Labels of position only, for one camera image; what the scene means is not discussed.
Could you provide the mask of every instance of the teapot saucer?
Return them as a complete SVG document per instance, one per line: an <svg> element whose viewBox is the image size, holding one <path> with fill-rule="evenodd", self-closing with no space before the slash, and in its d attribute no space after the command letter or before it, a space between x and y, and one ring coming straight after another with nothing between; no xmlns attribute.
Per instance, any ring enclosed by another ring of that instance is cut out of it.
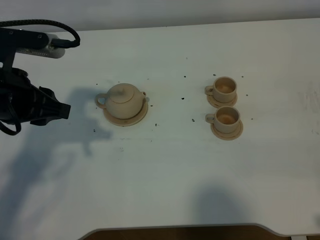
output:
<svg viewBox="0 0 320 240"><path fill-rule="evenodd" d="M142 108L141 110L138 112L137 115L135 115L134 117L128 118L128 119L119 119L116 118L114 116L112 116L108 110L106 108L103 109L103 115L104 117L112 124L117 125L117 126L121 126L121 127L127 127L127 126L132 126L134 124L137 124L138 122L140 122L145 115L148 112L148 103L147 101L144 99L143 103L142 103Z"/></svg>

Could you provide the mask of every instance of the brown floor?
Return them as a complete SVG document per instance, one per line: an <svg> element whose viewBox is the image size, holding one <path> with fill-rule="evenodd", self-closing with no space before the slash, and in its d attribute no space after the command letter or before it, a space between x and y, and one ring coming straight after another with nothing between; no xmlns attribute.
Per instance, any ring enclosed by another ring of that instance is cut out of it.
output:
<svg viewBox="0 0 320 240"><path fill-rule="evenodd" d="M98 231L85 240L290 240L258 226L209 226ZM320 240L320 237L308 238Z"/></svg>

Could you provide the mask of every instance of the black cable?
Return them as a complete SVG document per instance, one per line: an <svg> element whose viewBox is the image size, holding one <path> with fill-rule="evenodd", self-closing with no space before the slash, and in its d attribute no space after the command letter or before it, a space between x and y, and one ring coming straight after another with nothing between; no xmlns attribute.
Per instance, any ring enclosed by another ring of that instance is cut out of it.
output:
<svg viewBox="0 0 320 240"><path fill-rule="evenodd" d="M55 26L61 29L64 29L71 33L75 40L64 40L64 39L52 39L51 44L56 48L75 48L80 45L80 37L78 33L72 29L71 27L58 22L58 21L52 21L52 20L45 20L45 19L27 19L27 20L12 20L12 21L0 21L0 28L5 27L13 27L13 26L25 26L25 25L50 25Z"/></svg>
<svg viewBox="0 0 320 240"><path fill-rule="evenodd" d="M14 110L14 108L12 107L12 104L9 100L9 97L5 99L5 104L9 110L9 113L11 115L11 119L13 120L13 123L15 125L15 131L11 130L10 128L8 128L7 126L5 126L1 121L0 121L0 130L2 132L4 132L5 134L14 136L17 135L18 133L20 133L21 131L21 123L19 121L19 118L16 114L16 111Z"/></svg>

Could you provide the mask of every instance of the beige ceramic cup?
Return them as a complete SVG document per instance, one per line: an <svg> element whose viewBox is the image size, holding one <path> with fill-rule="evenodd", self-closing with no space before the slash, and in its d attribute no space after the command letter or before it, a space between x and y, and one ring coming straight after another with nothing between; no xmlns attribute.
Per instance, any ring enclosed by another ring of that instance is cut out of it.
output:
<svg viewBox="0 0 320 240"><path fill-rule="evenodd" d="M205 116L207 123L213 124L215 129L224 134L234 132L240 124L240 113L232 106L222 106L214 114Z"/></svg>
<svg viewBox="0 0 320 240"><path fill-rule="evenodd" d="M236 97L237 84L231 77L218 77L213 85L205 87L205 94L213 96L220 103L229 103Z"/></svg>

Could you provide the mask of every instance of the cup handle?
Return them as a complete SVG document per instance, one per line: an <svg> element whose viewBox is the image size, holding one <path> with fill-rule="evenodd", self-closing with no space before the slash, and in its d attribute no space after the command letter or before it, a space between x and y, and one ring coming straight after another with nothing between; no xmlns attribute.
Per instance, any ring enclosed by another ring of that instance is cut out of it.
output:
<svg viewBox="0 0 320 240"><path fill-rule="evenodd" d="M97 105L99 108L101 109L105 109L106 106L102 103L99 102L99 99L104 99L106 100L106 97L107 97L107 94L105 93L99 93L97 96L95 96L94 98L94 102L95 102L95 105Z"/></svg>
<svg viewBox="0 0 320 240"><path fill-rule="evenodd" d="M206 86L205 89L204 89L205 95L212 96L213 95L213 91L212 91L213 89L214 89L214 86Z"/></svg>
<svg viewBox="0 0 320 240"><path fill-rule="evenodd" d="M205 121L209 124L214 124L215 115L214 114L207 114L205 115Z"/></svg>

